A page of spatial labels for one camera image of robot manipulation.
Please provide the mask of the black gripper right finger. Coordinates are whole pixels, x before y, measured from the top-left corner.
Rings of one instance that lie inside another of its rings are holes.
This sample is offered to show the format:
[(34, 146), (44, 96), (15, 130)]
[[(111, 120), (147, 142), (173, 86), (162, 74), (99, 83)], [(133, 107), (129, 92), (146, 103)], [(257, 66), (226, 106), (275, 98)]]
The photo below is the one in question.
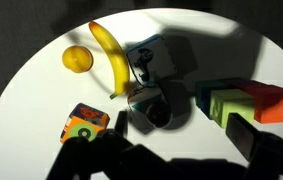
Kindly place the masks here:
[(256, 142), (260, 139), (260, 132), (238, 113), (230, 113), (226, 126), (226, 136), (249, 161), (255, 149)]

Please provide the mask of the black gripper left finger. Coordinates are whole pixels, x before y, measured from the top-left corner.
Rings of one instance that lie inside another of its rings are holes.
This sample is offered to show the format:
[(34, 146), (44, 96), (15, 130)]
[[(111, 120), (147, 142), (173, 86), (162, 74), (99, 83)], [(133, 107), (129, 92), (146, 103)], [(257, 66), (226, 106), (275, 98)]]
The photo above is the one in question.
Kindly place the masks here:
[(120, 111), (115, 123), (114, 130), (121, 136), (125, 137), (127, 135), (128, 127), (128, 113), (126, 111)]

